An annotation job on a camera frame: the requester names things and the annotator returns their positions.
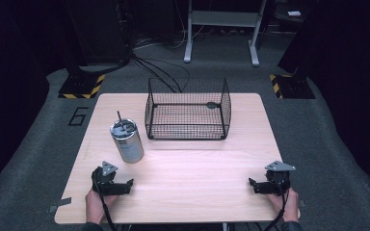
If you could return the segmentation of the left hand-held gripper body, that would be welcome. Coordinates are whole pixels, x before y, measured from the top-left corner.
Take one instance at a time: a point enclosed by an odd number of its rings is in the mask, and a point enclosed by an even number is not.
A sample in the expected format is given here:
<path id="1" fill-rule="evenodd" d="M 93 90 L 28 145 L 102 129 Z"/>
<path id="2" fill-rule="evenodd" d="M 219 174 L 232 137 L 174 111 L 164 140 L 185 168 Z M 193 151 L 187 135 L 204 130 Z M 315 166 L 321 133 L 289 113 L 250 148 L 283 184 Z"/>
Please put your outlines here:
<path id="1" fill-rule="evenodd" d="M 122 189 L 114 182 L 117 167 L 103 161 L 101 167 L 92 172 L 92 189 L 100 195 L 109 195 L 110 189 Z"/>

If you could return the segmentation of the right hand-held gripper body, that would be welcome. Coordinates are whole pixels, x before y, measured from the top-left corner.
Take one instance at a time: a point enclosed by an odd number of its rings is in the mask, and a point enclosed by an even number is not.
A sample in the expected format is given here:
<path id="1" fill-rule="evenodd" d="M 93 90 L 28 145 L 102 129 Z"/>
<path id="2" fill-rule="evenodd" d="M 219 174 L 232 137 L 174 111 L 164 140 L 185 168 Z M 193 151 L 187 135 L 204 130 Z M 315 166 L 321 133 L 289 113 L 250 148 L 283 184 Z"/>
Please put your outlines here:
<path id="1" fill-rule="evenodd" d="M 274 161 L 267 166 L 266 178 L 268 189 L 266 193 L 285 194 L 290 188 L 290 172 L 296 168 L 281 161 Z"/>

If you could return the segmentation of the person's left hand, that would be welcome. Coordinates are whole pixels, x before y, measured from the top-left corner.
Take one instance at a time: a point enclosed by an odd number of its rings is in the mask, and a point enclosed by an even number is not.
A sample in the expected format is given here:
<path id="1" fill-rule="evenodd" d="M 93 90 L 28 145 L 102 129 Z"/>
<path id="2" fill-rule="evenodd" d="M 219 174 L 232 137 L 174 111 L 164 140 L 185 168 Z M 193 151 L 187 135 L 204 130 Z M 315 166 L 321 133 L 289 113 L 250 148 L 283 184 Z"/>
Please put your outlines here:
<path id="1" fill-rule="evenodd" d="M 100 224 L 105 217 L 103 204 L 106 204 L 108 207 L 110 207 L 118 198 L 118 195 L 107 195 L 103 199 L 101 199 L 97 192 L 89 190 L 89 192 L 85 196 L 86 222 Z"/>

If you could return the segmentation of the person's right hand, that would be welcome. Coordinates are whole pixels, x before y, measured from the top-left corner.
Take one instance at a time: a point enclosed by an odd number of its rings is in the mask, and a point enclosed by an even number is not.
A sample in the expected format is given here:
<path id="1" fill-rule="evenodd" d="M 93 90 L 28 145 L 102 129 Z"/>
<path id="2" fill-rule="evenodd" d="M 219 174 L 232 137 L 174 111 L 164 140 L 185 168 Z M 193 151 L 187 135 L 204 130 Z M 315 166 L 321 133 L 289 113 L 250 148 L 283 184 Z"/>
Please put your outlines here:
<path id="1" fill-rule="evenodd" d="M 277 212 L 284 210 L 283 220 L 284 221 L 299 221 L 299 195 L 290 188 L 285 194 L 285 200 L 282 196 L 274 194 L 267 194 L 267 198 L 272 203 L 274 209 Z"/>

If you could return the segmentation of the steel tumbler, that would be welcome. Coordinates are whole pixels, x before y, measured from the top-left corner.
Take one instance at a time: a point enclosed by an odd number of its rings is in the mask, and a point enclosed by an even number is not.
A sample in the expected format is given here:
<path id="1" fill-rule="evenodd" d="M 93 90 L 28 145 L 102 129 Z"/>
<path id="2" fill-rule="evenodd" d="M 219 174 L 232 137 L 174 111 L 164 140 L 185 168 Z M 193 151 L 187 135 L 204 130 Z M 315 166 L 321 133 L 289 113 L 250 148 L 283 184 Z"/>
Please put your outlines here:
<path id="1" fill-rule="evenodd" d="M 124 162 L 135 164 L 144 157 L 138 127 L 132 119 L 116 121 L 110 127 L 110 134 Z"/>

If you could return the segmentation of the grey tape strip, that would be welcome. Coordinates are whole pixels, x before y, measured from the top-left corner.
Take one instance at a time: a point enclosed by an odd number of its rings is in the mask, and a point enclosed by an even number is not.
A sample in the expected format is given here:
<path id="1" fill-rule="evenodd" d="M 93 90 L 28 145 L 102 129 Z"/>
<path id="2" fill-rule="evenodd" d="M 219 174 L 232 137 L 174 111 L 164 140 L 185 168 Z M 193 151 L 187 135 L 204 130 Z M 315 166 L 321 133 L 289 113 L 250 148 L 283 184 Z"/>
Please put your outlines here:
<path id="1" fill-rule="evenodd" d="M 47 213 L 48 214 L 55 214 L 59 207 L 65 206 L 65 205 L 70 204 L 70 203 L 71 203 L 71 198 L 70 197 L 60 199 L 55 204 L 52 204 L 48 207 Z"/>

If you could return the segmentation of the black stand striped base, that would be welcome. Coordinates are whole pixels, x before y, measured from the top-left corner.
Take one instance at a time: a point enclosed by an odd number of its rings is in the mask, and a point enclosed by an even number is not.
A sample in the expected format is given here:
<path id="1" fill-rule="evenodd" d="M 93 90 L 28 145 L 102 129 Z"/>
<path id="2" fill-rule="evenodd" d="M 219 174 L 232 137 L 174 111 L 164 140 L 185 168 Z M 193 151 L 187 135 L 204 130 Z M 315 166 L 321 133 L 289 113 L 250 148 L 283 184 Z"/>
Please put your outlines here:
<path id="1" fill-rule="evenodd" d="M 59 55 L 65 65 L 67 78 L 59 90 L 63 98 L 93 98 L 104 80 L 101 72 L 90 72 L 80 68 L 72 52 L 63 19 L 58 19 Z"/>
<path id="2" fill-rule="evenodd" d="M 311 55 L 314 46 L 311 45 L 310 38 L 305 37 L 304 31 L 304 21 L 315 5 L 316 0 L 286 0 L 275 5 L 274 18 L 297 28 L 295 36 L 278 63 L 278 66 L 286 70 L 288 74 L 270 76 L 277 98 L 315 98 L 306 81 L 308 73 L 314 65 L 314 57 Z M 288 11 L 300 11 L 302 15 L 299 17 L 289 16 Z"/>

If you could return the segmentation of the white metal stand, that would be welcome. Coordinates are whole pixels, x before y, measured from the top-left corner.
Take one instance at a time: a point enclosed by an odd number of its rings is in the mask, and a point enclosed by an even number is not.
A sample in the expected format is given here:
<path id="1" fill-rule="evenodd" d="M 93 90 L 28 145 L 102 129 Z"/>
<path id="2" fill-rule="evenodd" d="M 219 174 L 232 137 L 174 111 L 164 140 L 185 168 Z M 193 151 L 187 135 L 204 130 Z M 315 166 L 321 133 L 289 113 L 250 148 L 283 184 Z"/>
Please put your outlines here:
<path id="1" fill-rule="evenodd" d="M 260 8 L 257 13 L 238 13 L 238 12 L 212 12 L 197 11 L 193 9 L 193 0 L 188 0 L 188 27 L 187 42 L 183 61 L 188 64 L 192 60 L 193 51 L 193 26 L 226 26 L 226 27 L 245 27 L 253 28 L 253 35 L 248 41 L 251 54 L 251 64 L 259 66 L 256 41 L 259 35 L 264 10 L 267 0 L 260 0 Z"/>

